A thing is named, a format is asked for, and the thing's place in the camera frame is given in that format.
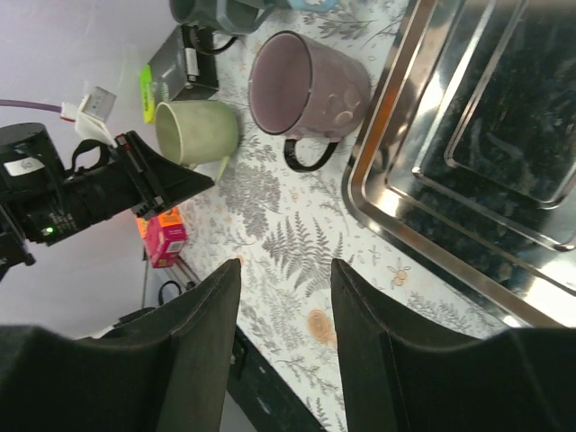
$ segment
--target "green mug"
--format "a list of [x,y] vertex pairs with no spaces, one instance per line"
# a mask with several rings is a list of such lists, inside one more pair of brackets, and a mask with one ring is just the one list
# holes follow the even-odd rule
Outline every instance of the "green mug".
[[220,101],[163,102],[156,110],[156,137],[164,158],[195,169],[221,160],[218,182],[239,144],[234,112]]

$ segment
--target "mug rim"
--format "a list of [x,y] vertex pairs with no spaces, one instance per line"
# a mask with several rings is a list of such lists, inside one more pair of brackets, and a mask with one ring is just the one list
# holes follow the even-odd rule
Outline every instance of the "mug rim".
[[[179,148],[180,148],[180,154],[179,154],[179,158],[178,161],[175,162],[174,160],[172,162],[177,163],[178,165],[182,165],[182,161],[184,160],[184,143],[182,140],[182,129],[180,128],[180,123],[178,122],[178,119],[176,118],[176,113],[174,112],[174,110],[172,109],[172,107],[170,106],[170,103],[168,102],[161,102],[158,104],[158,106],[156,107],[156,121],[155,121],[155,125],[158,125],[158,110],[160,109],[161,106],[165,106],[169,111],[170,114],[172,115],[172,119],[174,120],[174,123],[176,125],[176,130],[178,131],[178,144],[179,144]],[[161,144],[160,144],[160,139],[158,138],[158,128],[155,128],[156,130],[156,141],[158,142],[158,146],[160,147],[160,152],[162,152],[162,148],[161,148]]]
[[[300,42],[302,42],[302,45],[306,49],[306,53],[308,54],[308,56],[307,56],[308,62],[310,64],[310,82],[308,83],[308,94],[306,94],[306,103],[304,104],[304,108],[302,109],[302,112],[298,115],[298,118],[295,120],[295,122],[293,124],[291,124],[286,130],[282,130],[280,132],[271,132],[269,130],[266,130],[266,128],[263,128],[262,125],[258,122],[257,117],[254,115],[254,110],[252,109],[252,83],[253,83],[253,78],[254,78],[254,69],[256,69],[257,62],[260,60],[260,55],[263,52],[264,48],[266,47],[266,45],[268,45],[268,43],[270,43],[277,36],[281,36],[283,34],[290,34],[292,36],[295,36],[298,40],[300,40]],[[262,45],[262,48],[260,48],[260,51],[256,54],[255,61],[252,65],[252,69],[250,70],[250,77],[248,79],[248,105],[249,105],[249,109],[250,109],[250,114],[252,115],[252,119],[254,120],[254,123],[256,124],[256,126],[258,128],[260,128],[260,130],[262,132],[264,132],[265,134],[271,135],[274,137],[284,135],[287,131],[289,131],[291,128],[296,126],[298,124],[298,122],[300,121],[300,119],[302,118],[302,116],[304,115],[304,111],[306,110],[306,107],[308,106],[308,102],[310,101],[311,94],[312,94],[313,80],[314,80],[314,69],[313,69],[313,65],[312,65],[312,53],[310,52],[310,48],[308,46],[308,43],[306,43],[306,40],[304,40],[304,37],[302,35],[298,34],[296,31],[292,31],[292,30],[282,30],[282,31],[279,31],[278,33],[275,33],[272,36],[270,36],[270,38],[268,38],[268,40],[266,42],[264,42],[264,45]]]

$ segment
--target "pink box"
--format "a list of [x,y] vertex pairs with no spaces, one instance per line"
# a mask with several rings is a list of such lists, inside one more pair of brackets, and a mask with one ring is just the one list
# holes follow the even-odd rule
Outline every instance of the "pink box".
[[184,247],[187,236],[182,222],[165,224],[160,218],[152,218],[146,234],[146,250],[154,268],[172,266]]

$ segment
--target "floral tablecloth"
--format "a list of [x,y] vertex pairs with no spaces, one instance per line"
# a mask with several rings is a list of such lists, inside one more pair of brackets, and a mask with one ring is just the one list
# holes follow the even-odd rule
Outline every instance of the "floral tablecloth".
[[[190,236],[184,260],[204,278],[226,259],[240,258],[238,325],[328,431],[347,430],[330,304],[333,257],[450,329],[486,338],[504,328],[348,214],[340,188],[357,132],[320,171],[302,175],[284,163],[282,139],[258,130],[249,113],[251,65],[274,33],[300,32],[359,59],[374,87],[404,7],[403,1],[341,0],[324,15],[280,11],[219,55],[216,98],[238,113],[243,139],[220,183],[180,206]],[[325,143],[308,144],[299,155],[304,149],[301,158],[312,162]],[[199,171],[214,175],[217,165]]]

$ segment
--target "black mug handle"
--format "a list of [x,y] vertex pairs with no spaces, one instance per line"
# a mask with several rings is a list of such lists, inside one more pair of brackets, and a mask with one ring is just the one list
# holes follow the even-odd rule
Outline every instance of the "black mug handle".
[[311,173],[312,171],[316,171],[326,165],[326,162],[330,159],[330,157],[334,154],[334,150],[336,150],[336,146],[339,144],[340,141],[330,142],[326,151],[322,155],[322,157],[312,166],[304,166],[298,159],[296,158],[296,144],[298,143],[297,139],[287,139],[284,143],[284,159],[286,159],[286,164],[288,167],[296,171],[297,173]]
[[225,50],[230,48],[232,45],[234,45],[234,42],[238,40],[238,38],[236,36],[232,36],[229,39],[229,41],[226,42],[220,48],[203,47],[202,44],[200,43],[200,39],[198,39],[198,32],[199,31],[200,31],[200,29],[198,28],[197,25],[193,25],[191,27],[191,29],[190,29],[190,42],[192,43],[192,46],[194,47],[194,49],[198,53],[203,54],[204,56],[215,56],[216,54],[220,54],[221,52],[224,52]]

